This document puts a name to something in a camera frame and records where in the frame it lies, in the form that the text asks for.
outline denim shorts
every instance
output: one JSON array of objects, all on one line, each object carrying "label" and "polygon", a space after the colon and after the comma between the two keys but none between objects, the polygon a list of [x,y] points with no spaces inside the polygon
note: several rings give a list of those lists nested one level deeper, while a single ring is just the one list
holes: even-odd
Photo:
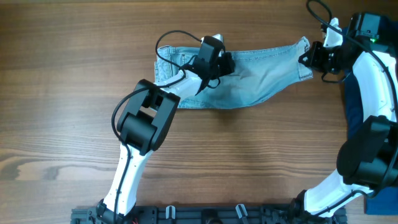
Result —
[{"label": "denim shorts", "polygon": [[[302,37],[296,44],[263,50],[231,51],[235,72],[220,78],[220,85],[205,88],[196,96],[180,102],[186,109],[234,109],[262,103],[287,86],[312,78],[312,71],[298,62],[310,44]],[[160,56],[183,65],[197,55],[196,47],[159,48]],[[178,68],[161,59],[155,62],[155,81],[164,81],[178,73]],[[218,81],[212,80],[211,86]]]}]

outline wooden table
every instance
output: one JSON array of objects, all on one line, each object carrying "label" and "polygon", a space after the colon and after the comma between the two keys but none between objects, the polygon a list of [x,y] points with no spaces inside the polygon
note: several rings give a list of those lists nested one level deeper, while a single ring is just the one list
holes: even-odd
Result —
[{"label": "wooden table", "polygon": [[[0,6],[0,223],[69,223],[72,208],[107,194],[119,156],[111,113],[140,79],[154,80],[164,32],[221,33],[228,50],[321,40],[304,0],[87,1]],[[398,18],[397,1],[327,3],[342,26],[363,10]],[[162,44],[197,46],[182,35]],[[344,114],[339,86],[317,73],[252,108],[178,110],[137,203],[289,202],[335,168]],[[361,198],[348,216],[398,222],[364,215]]]}]

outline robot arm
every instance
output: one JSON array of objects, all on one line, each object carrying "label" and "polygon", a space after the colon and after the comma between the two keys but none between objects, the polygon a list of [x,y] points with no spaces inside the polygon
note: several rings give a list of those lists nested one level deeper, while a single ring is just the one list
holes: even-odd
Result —
[{"label": "robot arm", "polygon": [[[322,183],[293,200],[292,204],[299,204],[300,209],[292,207],[292,216],[332,217],[337,209],[361,194],[374,191],[377,194],[386,186],[398,186],[398,170],[389,168],[396,162],[397,150],[396,55],[394,45],[380,34],[380,23],[381,16],[355,14],[347,33],[369,46],[388,68],[393,83],[370,53],[351,42],[343,43],[343,36],[329,27],[322,27],[327,30],[324,44],[314,42],[311,50],[299,58],[300,63],[323,72],[322,79],[327,73],[353,71],[361,92],[364,124],[341,147],[337,169]],[[337,18],[332,19],[330,25],[341,31]]]},{"label": "robot arm", "polygon": [[[96,212],[102,222],[114,223],[115,212],[116,223],[129,220],[130,211],[136,204],[137,188],[145,165],[163,143],[178,103],[201,92],[210,80],[234,71],[231,54],[225,52],[222,40],[223,37],[219,34],[202,38],[199,54],[192,65],[182,66],[184,71],[180,70],[163,82],[141,80],[137,84],[134,90],[136,94],[130,97],[118,121],[117,130],[128,149],[124,144],[120,145],[121,155],[111,189],[97,205]],[[141,107],[154,110],[156,115],[152,117],[146,114],[140,110]],[[116,199],[120,183],[120,194]]]}]

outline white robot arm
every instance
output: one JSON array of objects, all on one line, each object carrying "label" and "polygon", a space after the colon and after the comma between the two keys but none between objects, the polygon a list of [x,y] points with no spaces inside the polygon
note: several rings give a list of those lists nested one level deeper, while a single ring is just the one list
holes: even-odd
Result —
[{"label": "white robot arm", "polygon": [[[352,51],[352,48],[347,46],[351,43],[343,43],[343,36],[332,30],[330,26],[327,28],[323,47],[321,47],[319,42],[314,42],[313,48],[300,58],[300,62],[306,66],[324,72],[322,77],[328,72],[337,74],[343,69],[352,70],[353,75],[358,80],[363,106],[363,121],[365,122],[364,128],[356,133],[357,139],[347,141],[341,148],[337,170],[322,183],[312,189],[308,189],[302,195],[303,210],[315,217],[332,217],[337,209],[354,198],[361,196],[361,194],[369,195],[374,192],[374,189],[377,189],[378,192],[380,188],[377,185],[382,184],[385,175],[388,175],[389,165],[395,163],[396,160],[396,155],[394,158],[393,153],[390,154],[390,160],[382,160],[377,157],[379,151],[382,150],[381,147],[387,147],[383,146],[383,144],[384,141],[388,142],[390,128],[396,127],[395,107],[397,105],[394,104],[394,98],[396,98],[396,92],[398,91],[396,59],[388,51],[388,47],[382,47],[382,44],[379,46],[374,45],[375,41],[380,37],[377,33],[379,31],[379,22],[380,16],[378,15],[368,13],[355,14],[351,20],[348,33],[355,34],[352,38],[367,42],[384,66],[363,49]],[[338,27],[337,18],[332,19],[330,25],[337,31],[341,31]],[[383,67],[388,68],[392,83]],[[374,126],[376,124],[380,124],[383,128],[375,129]],[[376,145],[378,147],[372,145],[373,148],[367,149],[367,151],[364,144],[358,144],[358,142],[354,144],[354,141],[374,143],[366,139],[377,139],[372,136],[372,131],[374,133],[378,131],[384,133],[384,138],[378,139],[379,144]],[[351,143],[350,147],[355,147],[355,149],[350,149],[348,142]],[[366,153],[368,153],[369,158],[361,156],[361,154]],[[349,167],[350,164],[356,164],[358,170]],[[377,171],[376,179],[371,177],[375,171],[369,169],[366,171],[368,177],[362,176],[360,180],[351,178],[359,175],[358,173],[363,171],[361,169],[365,169],[364,166],[371,166],[370,164],[374,165],[374,170],[380,169]]]},{"label": "white robot arm", "polygon": [[[130,94],[118,121],[123,140],[118,168],[111,189],[97,206],[97,214],[105,223],[121,222],[135,206],[145,165],[165,139],[179,101],[198,94],[210,80],[233,72],[234,62],[231,54],[225,52],[222,35],[206,36],[201,44],[192,65],[181,66],[175,76],[163,82],[141,80],[135,93]],[[141,106],[153,109],[156,115],[142,112]]]}]

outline blue object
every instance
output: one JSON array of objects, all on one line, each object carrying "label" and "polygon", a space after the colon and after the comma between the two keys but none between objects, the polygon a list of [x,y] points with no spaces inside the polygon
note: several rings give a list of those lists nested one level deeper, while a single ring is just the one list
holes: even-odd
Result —
[{"label": "blue object", "polygon": [[368,215],[398,215],[398,189],[388,187],[376,198],[366,199],[365,213]]},{"label": "blue object", "polygon": [[[287,86],[312,78],[312,71],[298,62],[299,56],[310,48],[303,37],[296,44],[264,50],[232,51],[235,72],[220,78],[220,85],[205,88],[196,96],[183,100],[178,108],[234,109],[262,103]],[[164,46],[160,56],[179,65],[187,63],[199,53],[197,47]],[[178,68],[157,59],[155,81],[164,81],[178,73]],[[218,81],[212,80],[211,86]]]}]

